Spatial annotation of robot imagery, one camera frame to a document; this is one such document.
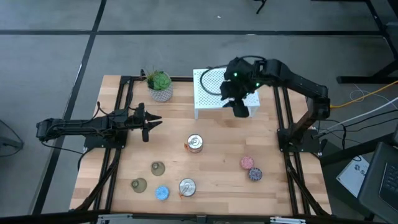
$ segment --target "white plant pot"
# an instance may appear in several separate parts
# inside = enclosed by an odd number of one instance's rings
[[[153,90],[148,88],[150,96],[158,102],[166,102],[173,96],[173,83],[170,83],[169,87],[165,90]]]

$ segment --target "gray concrete floor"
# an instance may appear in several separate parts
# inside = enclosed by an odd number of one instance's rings
[[[396,21],[387,1],[373,1],[383,22]],[[0,29],[91,30],[100,1],[0,1]],[[375,30],[363,3],[268,0],[260,15],[251,0],[113,0],[108,1],[100,30]],[[0,217],[31,212],[37,186],[50,149],[35,138],[35,124],[62,117],[80,66],[88,36],[0,35],[0,119],[13,127],[25,148],[0,157]],[[262,55],[285,62],[291,70],[328,86],[334,105],[349,100],[354,85],[339,85],[339,75],[371,75],[392,61],[382,38],[282,37],[255,35],[104,35],[97,36],[88,61],[72,119],[91,117],[103,75],[138,75],[141,68],[166,70],[190,76],[192,69],[225,64],[239,55]],[[373,91],[381,85],[358,85]],[[397,97],[396,86],[381,95]],[[361,103],[334,110],[331,119],[345,120],[386,101],[371,96]],[[363,124],[393,118],[383,118]],[[348,134],[365,142],[391,132],[396,122]],[[331,124],[322,123],[322,127]],[[330,142],[340,140],[329,135]],[[80,151],[83,138],[67,137],[63,145]],[[8,154],[11,149],[1,149]],[[62,152],[44,212],[68,210],[76,179],[78,156]],[[325,173],[326,179],[334,179]],[[362,218],[358,212],[330,195],[335,215]]]

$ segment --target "white cable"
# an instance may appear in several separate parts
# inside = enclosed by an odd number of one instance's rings
[[[330,131],[330,129],[332,129],[332,128],[334,128],[334,127],[337,127],[337,126],[339,126],[339,125],[341,125],[341,124],[347,123],[348,121],[352,121],[352,120],[354,120],[354,119],[357,119],[357,118],[360,118],[360,117],[362,117],[362,116],[371,114],[371,113],[373,113],[373,112],[375,112],[375,111],[378,111],[379,109],[381,109],[381,108],[383,108],[383,107],[386,107],[386,106],[392,104],[392,103],[395,102],[396,100],[398,100],[398,97],[396,97],[395,99],[393,99],[393,100],[391,100],[390,102],[386,103],[385,105],[379,106],[378,108],[376,108],[376,109],[374,109],[374,110],[371,110],[371,111],[369,111],[369,112],[363,113],[363,114],[358,115],[358,116],[356,116],[356,117],[354,117],[354,118],[347,119],[347,120],[345,120],[345,121],[343,121],[343,122],[340,122],[340,123],[338,123],[338,124],[335,124],[335,125],[333,125],[333,126],[330,126],[329,128],[326,128],[325,130],[321,131],[320,134],[321,134],[321,133],[325,133],[326,130]]]
[[[358,87],[358,86],[355,85],[355,84],[354,84],[354,86],[355,86],[358,90],[354,90],[354,91],[352,91],[351,93],[349,93],[349,98],[350,98],[351,100],[355,100],[355,99],[352,97],[352,95],[353,95],[353,93],[356,93],[357,91],[360,91],[360,92],[362,93],[363,96],[365,96],[365,93],[371,93],[371,92],[369,92],[369,91],[360,89],[360,87]],[[388,102],[390,102],[390,100],[387,99],[387,98],[384,97],[384,96],[381,96],[381,95],[378,95],[378,94],[373,94],[373,95],[378,96],[378,97],[381,97],[381,98],[387,100]],[[358,101],[355,101],[355,102],[356,102],[356,103],[359,103],[359,102],[362,102],[362,101],[364,101],[364,98],[362,98],[362,99],[360,99],[360,100],[358,100]],[[392,104],[392,106],[393,106],[395,109],[398,110],[398,108],[397,108],[397,106],[396,106],[395,104]]]

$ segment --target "white wire rack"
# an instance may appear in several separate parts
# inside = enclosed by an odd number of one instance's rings
[[[193,91],[195,103],[195,119],[198,119],[199,110],[220,109],[228,102],[228,99],[221,101],[221,96],[208,94],[200,85],[200,76],[207,69],[193,70]],[[224,80],[225,68],[217,68],[209,71],[203,77],[203,85],[212,93],[220,92],[220,85]],[[260,106],[259,94],[256,91],[243,99],[244,105],[249,108],[250,117],[253,117]]]

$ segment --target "potted plant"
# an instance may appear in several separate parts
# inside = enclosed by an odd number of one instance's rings
[[[141,76],[145,75],[144,71],[141,70]],[[172,80],[169,75],[163,71],[154,71],[146,75],[146,82],[150,96],[159,102],[165,102],[169,100],[173,95]]]

